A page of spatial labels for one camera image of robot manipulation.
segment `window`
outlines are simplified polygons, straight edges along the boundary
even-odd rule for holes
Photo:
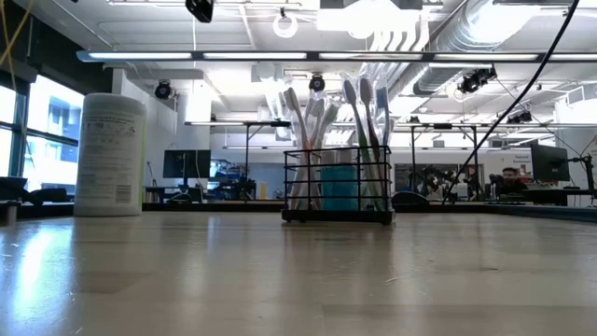
[[[31,84],[27,127],[79,139],[84,96],[45,77]]]
[[[7,176],[10,167],[12,132],[0,129],[0,176]]]
[[[23,177],[30,191],[65,188],[75,193],[78,148],[37,136],[27,136],[29,152],[25,152]]]
[[[0,176],[27,178],[29,191],[74,194],[84,96],[41,76],[33,84],[16,78],[16,84],[13,91],[0,72]]]
[[[17,93],[11,89],[0,87],[0,121],[12,123],[15,118]]]
[[[11,175],[13,153],[13,132],[17,128],[14,123],[17,102],[24,98],[9,88],[0,86],[0,176]]]
[[[84,96],[37,76],[31,84],[22,176],[29,191],[64,188],[75,193]]]

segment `yellow cable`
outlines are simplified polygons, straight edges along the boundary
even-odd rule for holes
[[[31,13],[31,8],[34,5],[34,0],[29,1],[29,5],[27,6],[27,9],[25,10],[25,15],[22,17],[21,23],[19,23],[19,26],[17,27],[17,30],[15,31],[15,34],[12,36],[12,39],[10,41],[8,41],[7,15],[6,15],[6,12],[4,9],[4,2],[5,2],[5,0],[0,0],[0,15],[2,15],[2,26],[4,28],[4,39],[5,39],[5,43],[7,44],[7,49],[2,54],[2,58],[0,58],[0,65],[2,65],[4,63],[4,59],[6,57],[8,57],[8,68],[10,70],[10,79],[12,80],[12,90],[15,93],[17,93],[17,80],[15,79],[15,71],[12,66],[12,57],[10,55],[10,52],[12,51],[12,46],[14,45],[15,41],[17,40],[17,37],[19,37],[19,34],[21,33],[22,27],[27,22],[27,18],[29,17],[29,14]],[[25,115],[24,115],[24,113],[20,113],[20,114],[21,115],[20,115],[19,119],[21,120],[20,124],[21,124],[22,137],[25,139],[25,147],[27,148],[27,152],[29,153],[29,157],[31,158],[31,165],[33,166],[33,168],[35,170],[34,157],[31,154],[31,148],[29,146],[29,142],[27,141],[27,125],[24,124],[25,123]]]
[[[0,14],[2,14],[2,26],[4,28],[4,41],[8,45],[8,28],[7,28],[7,15],[4,11],[4,0],[0,0]],[[8,52],[8,68],[10,69],[10,79],[12,80],[12,90],[17,91],[17,81],[15,79],[15,69],[12,67],[12,57],[10,51]]]
[[[15,44],[15,41],[17,40],[17,37],[19,37],[19,34],[21,33],[22,27],[27,22],[27,18],[29,17],[29,14],[31,13],[31,8],[33,6],[34,6],[34,0],[29,0],[29,5],[27,6],[27,9],[25,10],[25,16],[22,17],[21,23],[19,23],[19,26],[17,27],[17,30],[15,31],[15,34],[12,36],[12,39],[10,40],[10,42],[7,45],[7,49],[4,50],[4,53],[2,54],[2,57],[0,57],[0,65],[2,65],[4,63],[4,60],[7,58],[7,55],[12,50],[12,46]]]

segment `person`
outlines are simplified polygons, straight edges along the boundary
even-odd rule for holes
[[[528,188],[524,183],[519,180],[519,171],[515,168],[507,167],[502,170],[502,176],[504,182],[500,186],[500,194],[512,194],[522,193],[523,190]]]

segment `black wire basket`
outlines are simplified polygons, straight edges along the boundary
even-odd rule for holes
[[[391,153],[388,146],[285,151],[282,219],[389,225],[394,219],[389,192]],[[346,160],[324,163],[325,157],[330,155]]]

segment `product label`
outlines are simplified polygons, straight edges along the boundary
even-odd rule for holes
[[[83,113],[77,205],[138,204],[144,127],[144,117],[133,114],[115,111]]]

